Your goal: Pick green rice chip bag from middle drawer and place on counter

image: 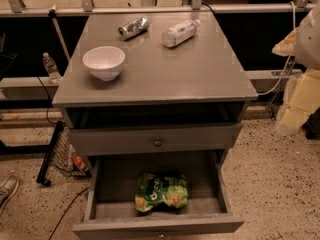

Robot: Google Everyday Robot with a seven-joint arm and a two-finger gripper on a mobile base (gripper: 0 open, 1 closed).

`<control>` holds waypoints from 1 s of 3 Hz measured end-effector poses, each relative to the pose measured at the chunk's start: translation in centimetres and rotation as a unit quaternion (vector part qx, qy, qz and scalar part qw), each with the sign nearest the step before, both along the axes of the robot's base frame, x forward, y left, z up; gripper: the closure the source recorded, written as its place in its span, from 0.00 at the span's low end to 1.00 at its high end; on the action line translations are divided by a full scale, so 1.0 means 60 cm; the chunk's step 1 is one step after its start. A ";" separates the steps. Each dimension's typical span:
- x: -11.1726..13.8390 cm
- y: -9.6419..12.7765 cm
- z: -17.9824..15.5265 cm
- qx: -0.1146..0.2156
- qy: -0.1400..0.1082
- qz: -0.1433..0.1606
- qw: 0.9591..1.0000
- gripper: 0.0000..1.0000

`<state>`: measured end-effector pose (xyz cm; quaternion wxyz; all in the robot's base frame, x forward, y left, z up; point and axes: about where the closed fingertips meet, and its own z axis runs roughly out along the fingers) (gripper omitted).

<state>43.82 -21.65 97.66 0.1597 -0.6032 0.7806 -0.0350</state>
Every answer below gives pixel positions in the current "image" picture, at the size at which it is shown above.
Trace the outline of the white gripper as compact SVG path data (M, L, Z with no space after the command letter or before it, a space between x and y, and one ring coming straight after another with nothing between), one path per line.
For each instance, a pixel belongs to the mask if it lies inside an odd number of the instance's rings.
M300 76L291 76L286 84L275 130L282 136L296 133L320 108L320 3L272 48L278 56L294 56L308 67Z

